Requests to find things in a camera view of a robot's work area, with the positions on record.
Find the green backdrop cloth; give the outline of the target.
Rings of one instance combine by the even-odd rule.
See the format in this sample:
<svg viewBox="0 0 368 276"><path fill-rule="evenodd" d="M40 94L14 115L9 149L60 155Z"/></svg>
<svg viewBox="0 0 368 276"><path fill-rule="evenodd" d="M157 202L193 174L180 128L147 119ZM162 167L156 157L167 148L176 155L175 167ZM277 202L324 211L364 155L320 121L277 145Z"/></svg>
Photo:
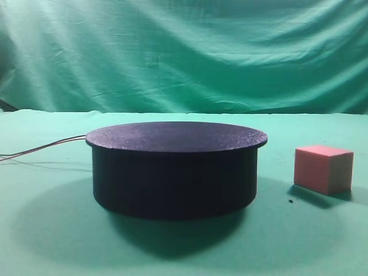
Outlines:
<svg viewBox="0 0 368 276"><path fill-rule="evenodd" d="M367 113L366 1L2 1L5 109Z"/></svg>

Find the green table cloth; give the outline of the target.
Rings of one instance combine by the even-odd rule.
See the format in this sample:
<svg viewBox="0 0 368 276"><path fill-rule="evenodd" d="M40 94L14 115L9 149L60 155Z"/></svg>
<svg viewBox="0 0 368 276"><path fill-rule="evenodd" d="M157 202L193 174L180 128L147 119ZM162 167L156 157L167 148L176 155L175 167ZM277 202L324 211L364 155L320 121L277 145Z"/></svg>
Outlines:
<svg viewBox="0 0 368 276"><path fill-rule="evenodd" d="M255 201L203 221L119 216L94 201L84 141L47 148L1 163L2 275L367 274L365 115L20 110L1 114L1 154L140 121L224 122L266 132ZM315 144L354 153L350 193L327 197L293 185L295 149Z"/></svg>

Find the pink foam cube block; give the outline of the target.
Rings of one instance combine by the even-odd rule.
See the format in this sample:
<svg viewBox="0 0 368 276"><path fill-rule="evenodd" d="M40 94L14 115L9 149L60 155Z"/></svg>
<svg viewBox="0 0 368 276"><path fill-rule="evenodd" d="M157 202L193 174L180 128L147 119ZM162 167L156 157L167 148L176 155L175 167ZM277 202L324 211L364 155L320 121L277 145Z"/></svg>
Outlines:
<svg viewBox="0 0 368 276"><path fill-rule="evenodd" d="M326 145L298 147L294 184L324 195L350 191L354 153Z"/></svg>

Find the black round turntable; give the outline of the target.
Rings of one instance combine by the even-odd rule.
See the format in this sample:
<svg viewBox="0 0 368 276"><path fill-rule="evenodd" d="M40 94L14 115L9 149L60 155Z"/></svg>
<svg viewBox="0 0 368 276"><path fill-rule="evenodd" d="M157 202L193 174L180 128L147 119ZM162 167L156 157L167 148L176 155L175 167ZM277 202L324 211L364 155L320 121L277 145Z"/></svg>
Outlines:
<svg viewBox="0 0 368 276"><path fill-rule="evenodd" d="M247 207L256 197L267 134L195 121L99 128L91 147L93 196L105 209L149 220L196 220Z"/></svg>

